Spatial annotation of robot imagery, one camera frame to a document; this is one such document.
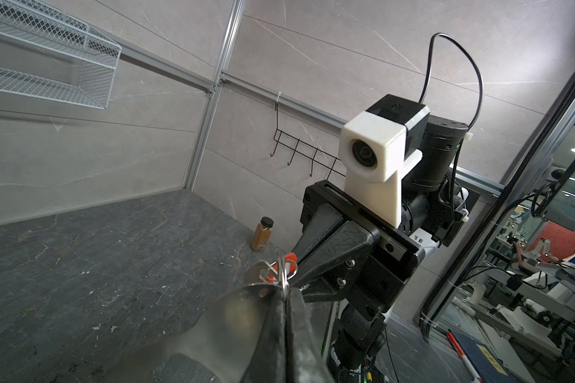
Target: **black bottle cap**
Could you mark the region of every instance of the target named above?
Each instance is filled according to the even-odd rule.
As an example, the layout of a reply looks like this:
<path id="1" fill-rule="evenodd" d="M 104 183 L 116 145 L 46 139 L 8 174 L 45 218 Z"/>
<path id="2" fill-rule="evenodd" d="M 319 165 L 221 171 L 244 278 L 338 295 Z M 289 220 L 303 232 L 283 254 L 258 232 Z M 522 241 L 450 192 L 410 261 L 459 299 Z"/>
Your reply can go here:
<path id="1" fill-rule="evenodd" d="M 262 224 L 262 226 L 266 226 L 270 229 L 271 227 L 273 227 L 274 222 L 272 219 L 270 219 L 268 217 L 262 217 L 262 220 L 260 221 L 260 223 Z"/>

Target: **wire basket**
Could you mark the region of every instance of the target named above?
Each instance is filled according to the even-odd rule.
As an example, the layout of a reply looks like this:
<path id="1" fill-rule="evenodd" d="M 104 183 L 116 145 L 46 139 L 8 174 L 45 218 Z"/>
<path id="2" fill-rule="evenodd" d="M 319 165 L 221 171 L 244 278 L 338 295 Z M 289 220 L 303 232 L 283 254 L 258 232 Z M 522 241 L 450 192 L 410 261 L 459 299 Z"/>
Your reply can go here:
<path id="1" fill-rule="evenodd" d="M 0 91 L 97 109 L 108 106 L 121 46 L 36 0 L 0 0 L 0 35 L 81 60 L 78 84 L 0 68 Z"/>

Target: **gray wall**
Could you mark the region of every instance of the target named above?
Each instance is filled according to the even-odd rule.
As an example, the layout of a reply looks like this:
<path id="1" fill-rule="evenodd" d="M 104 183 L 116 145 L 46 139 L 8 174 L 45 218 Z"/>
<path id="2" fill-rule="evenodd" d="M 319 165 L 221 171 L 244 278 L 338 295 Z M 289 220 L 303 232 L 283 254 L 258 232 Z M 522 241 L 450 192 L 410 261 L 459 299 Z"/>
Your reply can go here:
<path id="1" fill-rule="evenodd" d="M 211 77 L 230 0 L 49 0 Z M 61 81 L 78 63 L 0 39 L 0 65 Z M 0 224 L 179 188 L 206 95 L 120 61 L 107 110 L 0 93 Z"/>
<path id="2" fill-rule="evenodd" d="M 575 71 L 575 0 L 248 0 L 229 72 L 351 119 L 387 93 L 418 99 L 430 36 L 455 37 L 484 78 L 483 110 L 460 166 L 501 181 Z M 475 74 L 450 43 L 436 44 L 425 103 L 433 114 L 469 122 Z M 280 129 L 336 154 L 337 129 L 283 109 Z M 300 235 L 302 196 L 326 177 L 322 166 L 274 147 L 273 102 L 242 89 L 222 92 L 194 191 L 252 229 L 275 219 L 271 240 L 290 250 Z M 330 179 L 338 184 L 342 177 Z M 460 239 L 425 259 L 395 309 L 414 318 Z"/>

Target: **camera lens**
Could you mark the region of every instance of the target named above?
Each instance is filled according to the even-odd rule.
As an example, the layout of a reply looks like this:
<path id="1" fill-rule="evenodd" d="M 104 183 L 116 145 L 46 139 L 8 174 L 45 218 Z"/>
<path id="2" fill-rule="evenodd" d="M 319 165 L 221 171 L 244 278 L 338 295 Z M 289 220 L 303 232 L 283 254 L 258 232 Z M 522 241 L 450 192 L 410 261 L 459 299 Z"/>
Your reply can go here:
<path id="1" fill-rule="evenodd" d="M 375 152 L 370 148 L 370 146 L 368 146 L 366 142 L 357 140 L 351 146 L 351 150 L 354 153 L 356 161 L 360 165 L 373 167 L 377 164 L 377 156 L 375 156 Z"/>

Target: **blue notebook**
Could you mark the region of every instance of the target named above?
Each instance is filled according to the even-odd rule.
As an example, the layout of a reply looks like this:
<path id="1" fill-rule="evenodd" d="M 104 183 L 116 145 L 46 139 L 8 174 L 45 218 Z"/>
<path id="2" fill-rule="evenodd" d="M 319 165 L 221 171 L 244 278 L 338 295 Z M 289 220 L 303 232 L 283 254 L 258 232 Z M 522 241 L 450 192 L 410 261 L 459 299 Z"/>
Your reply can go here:
<path id="1" fill-rule="evenodd" d="M 467 354 L 484 383 L 516 383 L 516 380 L 492 355 L 486 345 L 460 333 L 452 332 L 452 334 L 456 337 L 458 344 Z"/>

